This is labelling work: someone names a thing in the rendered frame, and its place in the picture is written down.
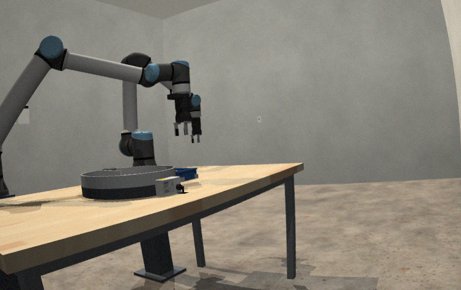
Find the concrete floor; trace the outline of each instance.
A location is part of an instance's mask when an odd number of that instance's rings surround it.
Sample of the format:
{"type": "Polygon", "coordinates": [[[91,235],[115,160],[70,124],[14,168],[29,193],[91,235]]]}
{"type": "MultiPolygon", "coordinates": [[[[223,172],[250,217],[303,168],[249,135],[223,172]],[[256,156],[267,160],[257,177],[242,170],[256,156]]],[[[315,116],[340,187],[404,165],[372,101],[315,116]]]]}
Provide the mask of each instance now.
{"type": "Polygon", "coordinates": [[[461,289],[461,178],[296,185],[297,277],[286,279],[284,186],[202,219],[206,267],[191,225],[169,232],[161,284],[133,275],[139,244],[49,273],[45,289],[461,289]]]}

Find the round tray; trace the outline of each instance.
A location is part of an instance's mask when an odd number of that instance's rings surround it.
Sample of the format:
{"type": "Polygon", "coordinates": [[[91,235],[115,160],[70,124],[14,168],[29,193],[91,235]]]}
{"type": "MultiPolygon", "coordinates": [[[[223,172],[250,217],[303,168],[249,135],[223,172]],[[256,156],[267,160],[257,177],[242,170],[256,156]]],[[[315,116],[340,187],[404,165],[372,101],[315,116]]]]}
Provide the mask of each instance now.
{"type": "Polygon", "coordinates": [[[154,196],[156,179],[170,176],[173,166],[132,166],[87,172],[80,179],[85,198],[132,199],[154,196]]]}

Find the black metal table leg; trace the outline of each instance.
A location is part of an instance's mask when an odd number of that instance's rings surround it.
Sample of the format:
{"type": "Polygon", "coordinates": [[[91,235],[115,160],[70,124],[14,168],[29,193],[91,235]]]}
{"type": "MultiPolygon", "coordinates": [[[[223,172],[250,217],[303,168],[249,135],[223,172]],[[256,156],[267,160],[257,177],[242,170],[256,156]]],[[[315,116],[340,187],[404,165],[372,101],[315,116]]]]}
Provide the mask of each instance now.
{"type": "Polygon", "coordinates": [[[287,278],[294,279],[295,270],[295,178],[290,176],[284,184],[286,196],[286,252],[287,278]]]}
{"type": "Polygon", "coordinates": [[[141,252],[145,268],[135,271],[136,276],[164,283],[186,271],[186,268],[173,265],[168,232],[141,241],[141,252]]]}
{"type": "Polygon", "coordinates": [[[202,241],[202,225],[197,219],[191,223],[193,226],[193,238],[195,241],[196,265],[200,268],[205,267],[204,242],[202,241]]]}
{"type": "Polygon", "coordinates": [[[0,269],[0,290],[44,290],[39,268],[9,275],[0,269]]]}

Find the wooden table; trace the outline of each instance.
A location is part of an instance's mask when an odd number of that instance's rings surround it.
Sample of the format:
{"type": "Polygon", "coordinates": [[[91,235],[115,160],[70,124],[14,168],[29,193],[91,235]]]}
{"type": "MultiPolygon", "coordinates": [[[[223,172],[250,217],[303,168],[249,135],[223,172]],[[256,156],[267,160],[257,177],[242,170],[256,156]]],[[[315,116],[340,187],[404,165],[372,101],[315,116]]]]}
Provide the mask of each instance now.
{"type": "Polygon", "coordinates": [[[173,266],[168,231],[193,224],[197,265],[205,266],[200,219],[281,184],[286,192],[287,277],[295,278],[294,174],[303,163],[200,166],[186,194],[121,201],[82,196],[80,186],[0,199],[0,290],[41,290],[41,275],[140,242],[154,280],[173,266]],[[165,262],[158,264],[157,257],[165,262]]]}

